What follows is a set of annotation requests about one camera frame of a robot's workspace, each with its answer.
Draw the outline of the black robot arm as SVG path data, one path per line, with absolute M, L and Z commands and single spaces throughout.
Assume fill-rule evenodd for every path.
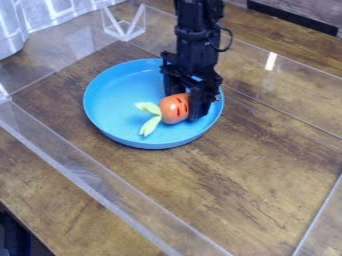
M 213 69 L 221 51 L 217 20 L 223 17 L 223 1 L 173 0 L 173 5 L 176 52 L 160 53 L 164 94 L 189 90 L 187 119 L 195 121 L 207 115 L 223 82 Z

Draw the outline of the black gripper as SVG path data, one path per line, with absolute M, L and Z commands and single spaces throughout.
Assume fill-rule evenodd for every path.
M 191 31 L 175 28 L 176 52 L 162 51 L 164 94 L 184 93 L 189 90 L 188 120 L 207 115 L 212 102 L 220 100 L 221 78 L 215 72 L 217 63 L 220 32 L 217 29 Z

